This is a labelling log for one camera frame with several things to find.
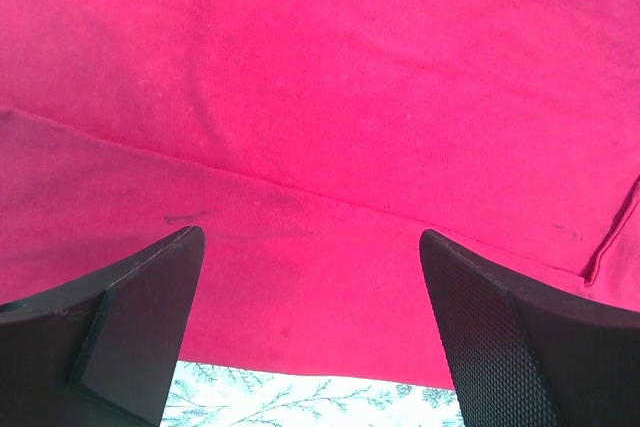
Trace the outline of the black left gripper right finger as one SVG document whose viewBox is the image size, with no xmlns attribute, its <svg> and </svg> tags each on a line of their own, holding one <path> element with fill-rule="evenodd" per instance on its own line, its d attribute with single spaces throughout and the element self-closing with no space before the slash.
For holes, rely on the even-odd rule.
<svg viewBox="0 0 640 427">
<path fill-rule="evenodd" d="M 465 425 L 638 425 L 638 313 L 546 285 L 434 230 L 419 250 Z"/>
</svg>

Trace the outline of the crimson red t shirt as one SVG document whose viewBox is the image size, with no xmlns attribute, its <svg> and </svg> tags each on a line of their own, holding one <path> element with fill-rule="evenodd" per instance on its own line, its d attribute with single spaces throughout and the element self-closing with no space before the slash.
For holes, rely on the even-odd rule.
<svg viewBox="0 0 640 427">
<path fill-rule="evenodd" d="M 639 0 L 1 0 L 1 298 L 198 225 L 181 356 L 447 387 L 436 230 L 639 306 Z"/>
</svg>

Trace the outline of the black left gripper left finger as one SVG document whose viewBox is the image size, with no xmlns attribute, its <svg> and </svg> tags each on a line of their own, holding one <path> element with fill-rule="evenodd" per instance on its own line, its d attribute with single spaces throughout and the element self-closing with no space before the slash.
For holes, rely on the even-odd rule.
<svg viewBox="0 0 640 427">
<path fill-rule="evenodd" d="M 2 425 L 160 425 L 204 251 L 203 230 L 184 227 L 3 304 Z"/>
</svg>

